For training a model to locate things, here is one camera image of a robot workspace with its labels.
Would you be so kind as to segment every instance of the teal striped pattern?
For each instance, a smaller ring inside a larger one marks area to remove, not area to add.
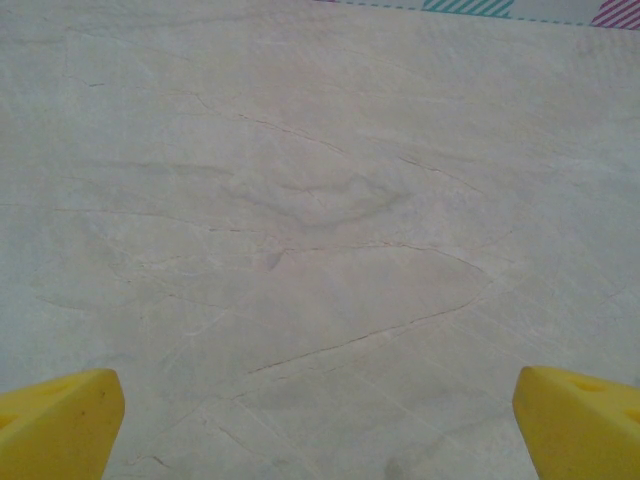
[[[514,0],[426,0],[425,12],[460,13],[480,17],[510,18],[509,7]]]

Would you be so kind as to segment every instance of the striped pattern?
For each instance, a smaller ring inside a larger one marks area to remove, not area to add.
[[[594,27],[640,29],[640,0],[607,0],[591,21]]]
[[[509,18],[509,7],[513,2],[514,0],[426,0],[422,10]]]

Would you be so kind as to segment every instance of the gray floor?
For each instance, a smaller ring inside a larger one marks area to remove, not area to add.
[[[0,389],[107,479],[532,480],[520,368],[640,384],[640,32],[5,0]]]

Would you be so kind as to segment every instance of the crack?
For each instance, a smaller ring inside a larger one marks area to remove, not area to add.
[[[204,302],[197,302],[196,300],[189,300],[188,298],[184,298],[184,297],[181,297],[179,295],[174,295],[172,293],[167,295],[167,298],[175,298],[176,300],[182,300],[183,302],[193,303],[194,305],[201,305],[203,307],[214,307],[214,308],[220,308],[220,309],[224,309],[225,308],[225,307],[223,307],[221,305],[215,305],[213,303],[204,303]]]
[[[249,291],[247,291],[244,295],[242,295],[238,300],[236,300],[233,304],[229,305],[228,307],[224,308],[218,315],[216,315],[215,318],[213,318],[209,323],[207,323],[206,325],[203,325],[202,327],[200,327],[200,329],[196,330],[195,332],[183,332],[183,336],[185,337],[197,337],[200,334],[206,332],[209,328],[213,327],[214,325],[216,325],[229,311],[231,311],[232,309],[234,309],[235,307],[237,307],[238,305],[240,305],[240,302],[242,302],[247,296],[251,295],[253,292],[256,291],[258,287],[251,289]]]
[[[604,305],[607,302],[610,302],[612,298],[617,297],[618,295],[620,295],[621,293],[624,293],[624,291],[627,289],[626,285],[623,285],[622,288],[619,288],[618,290],[616,290],[613,293],[610,293],[609,295],[607,295],[604,300],[602,300],[597,306],[600,307],[602,305]]]
[[[495,240],[491,240],[487,243],[483,243],[482,245],[479,245],[477,247],[473,247],[471,248],[469,251],[470,252],[475,252],[476,250],[482,250],[483,248],[488,248],[488,247],[492,247],[494,245],[496,245],[497,243],[500,243],[502,240],[504,240],[505,238],[507,238],[509,235],[511,235],[513,233],[513,228],[510,229],[507,233],[500,235],[498,238],[496,238]]]
[[[200,94],[199,93],[195,93],[195,92],[184,92],[185,95],[193,95],[194,97],[196,97],[198,99],[198,101],[202,104],[202,106],[204,108],[206,108],[207,110],[211,110],[212,112],[218,114],[218,115],[222,115],[218,110],[216,110],[213,107],[210,107],[209,105],[207,105],[204,100],[202,100],[202,98],[200,98]]]
[[[62,75],[64,78],[69,78],[71,80],[77,80],[78,82],[82,82],[84,83],[87,87],[101,87],[103,85],[106,85],[106,83],[88,83],[86,81],[84,81],[83,79],[76,77],[74,75]]]
[[[179,58],[179,59],[185,60],[187,62],[191,62],[192,61],[192,59],[189,58],[189,57],[185,57],[185,56],[179,55],[177,53],[168,52],[168,51],[162,50],[160,48],[148,47],[146,45],[142,45],[140,43],[132,42],[131,40],[125,40],[124,38],[120,38],[120,37],[113,37],[111,35],[96,35],[94,33],[89,33],[89,32],[86,32],[86,31],[78,30],[78,29],[73,28],[73,27],[66,27],[66,30],[70,31],[70,32],[77,33],[79,35],[86,35],[88,37],[102,38],[102,39],[105,39],[105,40],[113,40],[115,42],[122,42],[124,44],[131,45],[131,46],[134,46],[134,47],[137,47],[137,48],[142,48],[144,50],[149,50],[149,51],[152,51],[152,52],[155,52],[155,53],[159,53],[161,55],[168,55],[170,57]]]
[[[161,260],[147,260],[144,262],[140,262],[140,266],[142,267],[157,267],[159,265],[162,265],[163,263],[168,263],[168,262],[172,262],[174,260],[190,260],[192,258],[200,258],[202,257],[202,255],[174,255],[173,257],[166,257],[163,258]]]
[[[323,88],[308,88],[308,87],[312,87],[312,86],[319,86],[319,87],[332,87],[333,89],[323,89]],[[428,97],[428,96],[424,96],[424,95],[417,95],[417,94],[394,94],[394,93],[390,93],[390,92],[384,92],[384,91],[367,91],[367,90],[349,90],[339,84],[336,83],[329,83],[329,82],[309,82],[303,86],[298,85],[298,84],[287,84],[287,83],[276,83],[276,84],[264,84],[264,85],[260,85],[257,86],[255,88],[252,89],[252,92],[258,92],[259,94],[264,94],[264,91],[269,90],[269,89],[278,89],[278,88],[283,88],[283,89],[287,89],[287,90],[298,90],[298,91],[302,91],[302,92],[308,92],[311,94],[344,94],[344,95],[360,95],[360,96],[366,96],[366,97],[371,97],[371,98],[380,98],[380,99],[402,99],[402,100],[417,100],[417,101],[425,101],[425,102],[431,102],[431,103],[445,103],[447,101],[459,101],[461,100],[461,97]],[[234,97],[231,97],[232,100],[235,100],[238,97],[242,97],[244,95],[243,92],[240,92],[239,94],[235,95]]]
[[[376,330],[374,332],[367,333],[366,335],[363,335],[361,337],[349,340],[348,342],[341,343],[340,345],[334,345],[332,347],[321,348],[321,349],[318,349],[318,350],[314,350],[313,352],[305,353],[303,355],[298,355],[297,357],[289,358],[287,360],[282,360],[280,362],[272,363],[270,365],[265,365],[264,367],[256,368],[255,370],[251,370],[251,371],[247,372],[247,375],[252,375],[254,373],[259,373],[259,372],[262,372],[264,370],[269,370],[269,369],[274,368],[274,367],[280,367],[280,366],[286,365],[288,363],[295,362],[297,360],[302,360],[303,358],[311,357],[313,355],[318,355],[318,354],[321,354],[321,353],[330,352],[332,350],[337,350],[337,349],[340,349],[340,348],[344,348],[344,347],[349,346],[351,344],[354,344],[354,343],[357,343],[357,342],[360,342],[360,341],[365,341],[365,340],[367,340],[367,339],[369,339],[371,337],[375,337],[375,336],[378,336],[378,335],[384,335],[384,334],[387,334],[387,333],[390,333],[390,332],[393,332],[395,330],[402,329],[402,328],[412,327],[412,326],[414,326],[416,324],[419,324],[421,322],[424,322],[426,320],[431,320],[433,318],[436,318],[436,317],[439,317],[439,316],[442,316],[442,315],[447,315],[449,313],[457,312],[459,310],[462,310],[462,309],[468,307],[472,303],[476,302],[478,297],[480,296],[480,294],[484,290],[485,289],[483,288],[477,295],[475,295],[468,302],[466,302],[466,303],[464,303],[462,305],[459,305],[457,307],[450,308],[449,310],[445,310],[443,312],[438,312],[438,313],[433,313],[433,314],[427,315],[425,317],[416,318],[416,319],[411,320],[410,322],[404,323],[402,325],[395,325],[395,326],[392,326],[392,327],[387,327],[387,328],[383,328],[383,329],[380,329],[380,330]]]
[[[54,307],[57,308],[65,308],[67,310],[76,310],[78,312],[82,312],[82,313],[90,313],[91,309],[90,308],[80,308],[80,307],[74,307],[73,305],[64,305],[62,303],[57,303],[53,300],[48,300],[47,298],[41,296],[41,295],[36,295],[35,298],[37,300],[40,300],[41,302],[44,303],[48,303],[49,305],[53,305]]]
[[[111,164],[110,167],[111,168],[120,168],[121,165],[122,165],[122,163],[118,162],[117,164],[115,164],[115,163]],[[82,162],[82,164],[79,165],[79,166],[80,166],[80,168],[87,167],[87,164],[86,164],[86,162]],[[89,168],[101,168],[101,167],[103,167],[103,165],[101,165],[100,163],[97,163],[97,162],[91,162],[91,165],[89,166]],[[141,192],[132,190],[131,188],[127,188],[127,187],[121,185],[120,183],[96,181],[96,180],[92,180],[90,178],[75,177],[75,176],[71,176],[71,175],[60,175],[59,178],[62,178],[64,180],[72,180],[72,181],[76,181],[76,182],[84,182],[84,183],[88,183],[90,185],[95,185],[99,189],[105,190],[107,192],[109,191],[108,188],[115,188],[118,191],[126,193],[127,195],[131,195],[131,196],[133,196],[135,198],[140,198],[140,199],[145,200],[145,201],[151,200],[152,202],[155,202],[156,204],[167,202],[166,198],[156,197],[155,195],[143,194]]]
[[[482,190],[478,190],[476,187],[474,187],[473,185],[470,185],[469,183],[465,182],[464,180],[462,180],[461,178],[456,177],[455,175],[451,175],[450,173],[445,172],[444,170],[440,170],[439,168],[435,168],[432,167],[430,165],[423,165],[415,160],[409,160],[407,158],[398,156],[396,157],[399,160],[402,160],[405,163],[408,163],[409,165],[414,165],[416,167],[420,167],[424,170],[427,170],[429,172],[435,172],[435,173],[439,173],[441,175],[444,175],[445,177],[449,177],[452,178],[453,180],[456,180],[457,182],[462,183],[463,185],[466,185],[467,187],[469,187],[471,190],[473,190],[474,192],[478,192],[479,194],[483,195],[483,196],[487,196],[487,194],[485,192],[483,192]]]
[[[200,407],[202,407],[202,405],[204,405],[204,402],[206,402],[211,396],[212,395],[205,395],[205,397],[202,400],[200,400],[195,407],[193,407],[191,410],[189,410],[187,413],[185,413],[183,416],[181,416],[178,420],[173,422],[171,425],[169,425],[168,427],[166,427],[165,429],[160,431],[160,433],[158,433],[154,437],[157,438],[157,437],[167,433],[169,430],[171,430],[171,429],[177,427],[178,425],[180,425],[184,420],[186,420],[188,417],[193,415]]]
[[[263,458],[268,458],[266,455],[262,454],[262,453],[258,453],[252,449],[250,449],[249,447],[247,447],[244,442],[242,440],[240,440],[238,437],[236,437],[233,433],[231,433],[229,430],[227,430],[224,427],[221,427],[220,425],[216,424],[216,428],[218,430],[220,430],[222,433],[224,433],[225,435],[227,435],[231,440],[233,440],[238,446],[240,446],[243,450],[249,452],[252,455],[256,455],[258,457],[263,457]]]
[[[315,462],[311,461],[308,458],[307,454],[304,453],[299,448],[297,448],[295,444],[291,444],[290,441],[287,439],[286,435],[278,434],[278,432],[276,432],[273,427],[270,427],[269,425],[264,423],[262,420],[260,420],[260,418],[250,408],[247,408],[241,402],[234,402],[234,404],[239,405],[241,408],[243,408],[256,422],[258,422],[260,425],[262,425],[265,428],[265,430],[267,430],[271,435],[276,437],[287,448],[289,448],[289,450],[291,450],[296,456],[298,456],[302,460],[304,466],[314,476],[314,478],[316,478],[317,480],[324,479],[324,476],[318,471],[318,469],[317,469],[317,467],[315,465]]]
[[[131,473],[116,473],[110,477],[107,477],[105,480],[114,480],[116,478],[147,478],[146,475],[135,475]]]
[[[419,79],[421,79],[423,81],[425,80],[425,76],[424,75],[422,75],[422,74],[420,74],[420,73],[418,73],[418,72],[416,72],[414,70],[411,70],[411,69],[409,69],[409,68],[407,68],[405,66],[398,65],[396,63],[390,62],[390,61],[388,61],[386,59],[383,59],[383,58],[380,58],[380,57],[374,57],[373,55],[368,55],[368,54],[366,54],[364,52],[360,52],[358,50],[352,50],[350,48],[328,48],[328,49],[329,50],[342,51],[342,52],[346,52],[346,53],[352,53],[352,54],[355,54],[355,55],[360,55],[361,57],[367,58],[369,60],[373,60],[374,62],[378,62],[378,63],[381,63],[383,65],[388,65],[388,66],[396,68],[398,70],[402,70],[404,72],[408,72],[408,73],[410,73],[412,75],[415,75],[416,77],[418,77]]]
[[[62,213],[104,213],[107,215],[132,215],[139,217],[152,217],[152,218],[164,218],[166,220],[172,220],[174,222],[186,223],[194,227],[203,228],[209,232],[221,232],[221,233],[264,233],[257,230],[247,230],[240,228],[216,228],[206,224],[192,222],[183,218],[174,217],[172,215],[165,215],[162,213],[150,213],[150,212],[131,212],[126,210],[103,210],[98,208],[47,208],[39,205],[26,205],[19,203],[0,203],[0,207],[21,207],[21,208],[34,208],[39,210],[45,210],[50,212],[62,212]]]
[[[363,244],[363,245],[332,245],[332,246],[328,246],[328,247],[313,247],[313,248],[308,248],[308,249],[295,249],[295,248],[285,248],[285,253],[291,252],[291,253],[305,253],[305,252],[324,252],[324,251],[328,251],[328,250],[342,250],[342,249],[350,249],[350,250],[358,250],[358,249],[366,249],[366,248],[408,248],[410,250],[417,250],[417,251],[422,251],[422,252],[435,252],[438,253],[440,255],[443,255],[445,257],[449,257],[449,258],[453,258],[454,260],[458,260],[459,262],[464,263],[465,265],[468,265],[469,267],[473,268],[474,270],[478,270],[479,272],[482,272],[484,275],[489,275],[487,272],[485,272],[482,268],[478,267],[477,265],[474,265],[473,263],[470,263],[456,255],[453,255],[451,253],[447,253],[447,252],[443,252],[442,250],[435,248],[435,247],[420,247],[417,245],[411,245],[408,243],[373,243],[373,244]]]
[[[319,143],[321,145],[324,145],[325,147],[327,147],[329,150],[332,150],[333,152],[336,152],[342,156],[347,156],[347,152],[345,152],[343,149],[341,149],[340,147],[337,147],[336,145],[326,142],[324,140],[320,140],[318,138],[314,138],[311,135],[309,135],[308,133],[304,132],[304,133],[300,133],[300,132],[296,132],[295,130],[289,130],[287,128],[283,128],[279,125],[276,125],[275,123],[271,123],[271,122],[267,122],[265,120],[257,120],[255,118],[250,118],[247,117],[246,115],[242,115],[241,113],[238,114],[238,116],[244,120],[249,120],[251,122],[255,122],[258,123],[260,125],[266,125],[267,128],[273,129],[273,130],[279,130],[283,133],[289,133],[291,135],[295,135],[296,137],[300,137],[300,138],[304,138],[305,140],[308,140],[310,142],[315,142],[315,143]]]
[[[407,331],[413,331],[414,329],[415,329],[415,327],[414,327],[414,328],[410,328],[410,329],[409,329],[409,330],[407,330]],[[373,349],[371,349],[371,350],[369,350],[369,351],[367,351],[367,352],[363,353],[362,355],[360,355],[360,356],[358,356],[358,357],[354,358],[353,360],[350,360],[350,361],[348,361],[348,362],[346,362],[346,363],[343,363],[342,365],[338,365],[337,367],[330,368],[329,370],[324,370],[324,371],[322,371],[322,373],[323,373],[324,375],[327,375],[327,374],[329,374],[329,373],[331,373],[331,372],[334,372],[334,371],[336,371],[336,370],[340,370],[340,369],[342,369],[342,368],[348,367],[349,365],[353,365],[354,363],[358,363],[360,360],[362,360],[363,358],[365,358],[365,357],[367,357],[367,356],[371,355],[371,354],[372,354],[373,352],[375,352],[376,350],[380,350],[381,348],[386,347],[387,345],[389,345],[389,343],[393,342],[393,341],[394,341],[395,339],[397,339],[398,337],[401,337],[401,336],[402,336],[402,335],[404,335],[407,331],[400,332],[400,333],[398,333],[397,335],[395,335],[394,337],[390,338],[390,339],[389,339],[389,341],[384,342],[382,345],[379,345],[379,346],[377,346],[376,348],[373,348]]]
[[[136,458],[133,462],[127,462],[124,465],[126,465],[127,467],[132,467],[136,464],[138,464],[139,462],[141,462],[142,460],[153,460],[154,462],[156,462],[159,465],[162,465],[164,468],[167,468],[169,470],[171,470],[171,467],[169,465],[167,465],[166,463],[164,463],[158,456],[156,455],[144,455],[142,457],[138,457]]]
[[[69,71],[69,38],[67,35],[64,36],[64,70],[62,76],[67,76],[67,72]]]

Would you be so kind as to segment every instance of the yellow plastic piece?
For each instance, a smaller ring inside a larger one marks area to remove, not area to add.
[[[113,370],[0,395],[0,479],[100,479],[123,416]]]
[[[542,480],[640,480],[639,389],[526,367],[513,409]]]

